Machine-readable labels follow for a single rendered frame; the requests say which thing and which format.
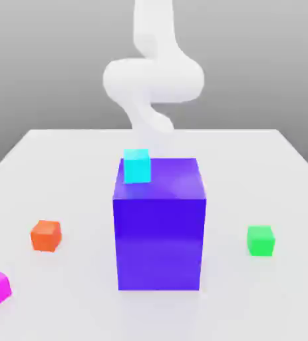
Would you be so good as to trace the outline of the small green cube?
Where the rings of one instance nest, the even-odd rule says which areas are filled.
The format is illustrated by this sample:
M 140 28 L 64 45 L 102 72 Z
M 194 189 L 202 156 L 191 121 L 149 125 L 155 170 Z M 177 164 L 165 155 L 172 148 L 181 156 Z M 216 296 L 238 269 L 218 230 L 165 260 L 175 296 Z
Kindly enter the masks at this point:
M 251 256 L 272 256 L 275 236 L 270 226 L 249 226 L 247 248 Z

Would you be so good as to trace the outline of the small cyan cube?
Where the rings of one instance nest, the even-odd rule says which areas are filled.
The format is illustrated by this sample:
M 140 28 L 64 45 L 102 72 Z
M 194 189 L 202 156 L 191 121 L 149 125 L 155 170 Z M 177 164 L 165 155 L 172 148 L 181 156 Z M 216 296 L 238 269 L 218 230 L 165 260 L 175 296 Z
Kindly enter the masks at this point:
M 124 150 L 124 182 L 126 184 L 151 181 L 151 159 L 148 149 Z

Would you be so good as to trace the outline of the large purple box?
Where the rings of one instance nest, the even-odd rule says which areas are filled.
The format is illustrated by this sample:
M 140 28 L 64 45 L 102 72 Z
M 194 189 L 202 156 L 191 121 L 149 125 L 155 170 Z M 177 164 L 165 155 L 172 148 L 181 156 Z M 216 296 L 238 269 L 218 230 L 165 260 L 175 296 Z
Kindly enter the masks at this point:
M 112 198 L 119 290 L 198 290 L 206 192 L 195 158 L 152 159 L 149 183 L 126 184 L 118 166 Z

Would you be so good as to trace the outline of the small orange cube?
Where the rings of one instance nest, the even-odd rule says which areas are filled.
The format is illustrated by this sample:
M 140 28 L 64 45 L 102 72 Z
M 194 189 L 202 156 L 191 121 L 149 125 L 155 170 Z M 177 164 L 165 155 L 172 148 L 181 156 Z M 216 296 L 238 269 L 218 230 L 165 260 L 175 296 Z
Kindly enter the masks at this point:
M 54 252 L 62 240 L 61 225 L 57 221 L 40 220 L 31 231 L 34 250 Z

